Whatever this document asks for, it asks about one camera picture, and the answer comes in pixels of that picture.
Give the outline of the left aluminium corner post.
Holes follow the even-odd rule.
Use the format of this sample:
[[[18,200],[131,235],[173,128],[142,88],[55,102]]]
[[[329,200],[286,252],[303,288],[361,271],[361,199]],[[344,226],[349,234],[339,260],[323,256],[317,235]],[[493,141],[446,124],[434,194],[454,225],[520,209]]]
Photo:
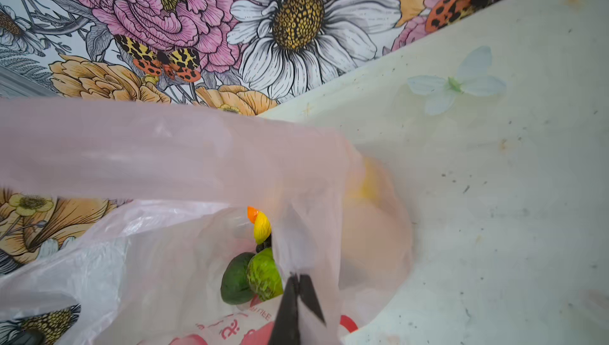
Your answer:
[[[1,68],[1,97],[3,99],[57,97],[57,95],[55,91],[46,86],[41,86],[11,70]]]

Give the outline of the dark green avocado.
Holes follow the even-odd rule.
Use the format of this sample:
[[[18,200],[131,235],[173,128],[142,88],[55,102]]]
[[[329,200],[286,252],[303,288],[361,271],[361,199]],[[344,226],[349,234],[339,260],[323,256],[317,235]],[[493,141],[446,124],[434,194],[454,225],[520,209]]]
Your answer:
[[[255,297],[247,281],[247,267],[254,256],[253,252],[244,252],[234,257],[228,264],[220,286],[220,295],[224,303],[243,305]]]

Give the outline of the pink plastic bag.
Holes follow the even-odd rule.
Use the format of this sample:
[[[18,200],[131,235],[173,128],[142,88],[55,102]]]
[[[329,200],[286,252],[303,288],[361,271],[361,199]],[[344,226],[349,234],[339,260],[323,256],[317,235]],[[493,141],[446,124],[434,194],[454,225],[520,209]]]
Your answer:
[[[1,183],[14,202],[126,199],[93,225],[12,212],[1,237],[40,254],[1,279],[4,344],[222,344],[270,335],[282,295],[223,302],[230,261],[273,251],[303,344],[370,323],[412,266],[412,226],[387,172],[343,135],[201,107],[84,99],[1,105]],[[272,234],[257,244],[254,218]]]

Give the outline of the bright green bumpy fruit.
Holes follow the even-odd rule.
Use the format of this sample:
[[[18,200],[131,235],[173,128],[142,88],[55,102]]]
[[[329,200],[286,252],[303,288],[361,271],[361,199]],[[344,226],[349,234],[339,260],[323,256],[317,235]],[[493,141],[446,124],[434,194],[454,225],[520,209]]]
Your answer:
[[[271,248],[264,249],[250,260],[247,266],[247,282],[261,302],[283,294],[282,278]]]

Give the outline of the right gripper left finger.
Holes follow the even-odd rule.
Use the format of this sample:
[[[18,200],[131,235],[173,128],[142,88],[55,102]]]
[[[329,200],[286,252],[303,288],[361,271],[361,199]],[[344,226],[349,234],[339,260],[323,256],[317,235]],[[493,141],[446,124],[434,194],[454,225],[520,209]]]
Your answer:
[[[278,314],[268,341],[268,345],[300,345],[299,330],[299,278],[291,275],[284,288]]]

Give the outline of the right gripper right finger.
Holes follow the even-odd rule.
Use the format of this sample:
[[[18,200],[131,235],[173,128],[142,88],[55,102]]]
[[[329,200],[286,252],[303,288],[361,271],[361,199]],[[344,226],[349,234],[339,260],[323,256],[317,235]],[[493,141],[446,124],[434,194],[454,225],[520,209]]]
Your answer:
[[[298,297],[304,303],[304,306],[308,308],[322,324],[326,324],[317,293],[309,275],[298,276]]]

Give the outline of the yellow lemon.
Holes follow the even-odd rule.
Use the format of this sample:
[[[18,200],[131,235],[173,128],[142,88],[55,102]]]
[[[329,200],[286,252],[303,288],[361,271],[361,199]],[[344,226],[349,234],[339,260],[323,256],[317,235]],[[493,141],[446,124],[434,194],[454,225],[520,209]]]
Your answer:
[[[272,234],[271,223],[265,213],[259,211],[254,218],[254,237],[257,244],[263,244]]]

